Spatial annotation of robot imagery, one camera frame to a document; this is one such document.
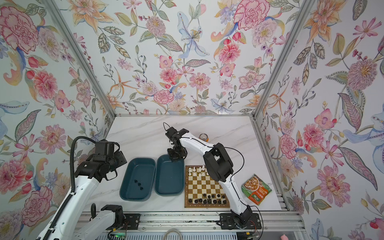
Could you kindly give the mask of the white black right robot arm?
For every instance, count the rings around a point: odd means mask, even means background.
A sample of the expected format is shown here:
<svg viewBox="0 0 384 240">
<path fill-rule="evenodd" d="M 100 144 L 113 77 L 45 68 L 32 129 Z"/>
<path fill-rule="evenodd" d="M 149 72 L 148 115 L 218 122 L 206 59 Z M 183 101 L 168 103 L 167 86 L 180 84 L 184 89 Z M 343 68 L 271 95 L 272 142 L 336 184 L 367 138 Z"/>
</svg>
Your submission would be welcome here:
<svg viewBox="0 0 384 240">
<path fill-rule="evenodd" d="M 241 191 L 235 183 L 234 164 L 227 153 L 227 148 L 220 143 L 209 144 L 195 137 L 186 129 L 178 131 L 169 127 L 166 129 L 166 136 L 172 145 L 167 149 L 171 161 L 184 160 L 188 155 L 188 150 L 203 157 L 208 174 L 221 185 L 229 200 L 234 223 L 244 229 L 250 221 L 253 211 L 249 205 L 244 203 Z"/>
</svg>

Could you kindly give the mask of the teal plastic tray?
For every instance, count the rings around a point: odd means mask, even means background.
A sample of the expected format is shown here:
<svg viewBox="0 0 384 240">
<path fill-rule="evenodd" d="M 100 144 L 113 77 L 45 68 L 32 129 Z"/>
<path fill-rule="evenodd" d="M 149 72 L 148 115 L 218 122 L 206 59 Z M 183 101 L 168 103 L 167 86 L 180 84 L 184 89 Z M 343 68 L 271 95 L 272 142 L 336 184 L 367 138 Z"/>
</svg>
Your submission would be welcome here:
<svg viewBox="0 0 384 240">
<path fill-rule="evenodd" d="M 155 192 L 163 197 L 180 195 L 185 186 L 185 162 L 172 162 L 168 155 L 157 160 Z"/>
<path fill-rule="evenodd" d="M 156 173 L 156 162 L 151 158 L 132 159 L 127 167 L 120 188 L 120 197 L 125 201 L 146 201 L 152 192 Z"/>
</svg>

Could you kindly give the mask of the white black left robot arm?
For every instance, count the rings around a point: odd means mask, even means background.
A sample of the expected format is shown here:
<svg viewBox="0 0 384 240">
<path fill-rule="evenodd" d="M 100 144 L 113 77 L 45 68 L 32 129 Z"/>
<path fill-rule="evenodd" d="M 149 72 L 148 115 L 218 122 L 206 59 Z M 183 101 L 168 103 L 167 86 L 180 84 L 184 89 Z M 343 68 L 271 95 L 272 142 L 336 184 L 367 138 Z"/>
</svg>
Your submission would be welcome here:
<svg viewBox="0 0 384 240">
<path fill-rule="evenodd" d="M 75 230 L 98 185 L 108 179 L 109 173 L 115 173 L 127 163 L 118 143 L 102 140 L 94 144 L 95 153 L 78 167 L 74 164 L 75 148 L 71 147 L 70 190 L 53 219 L 38 235 L 39 240 L 95 240 L 104 231 L 115 231 L 125 225 L 122 206 L 106 205 L 85 226 Z"/>
</svg>

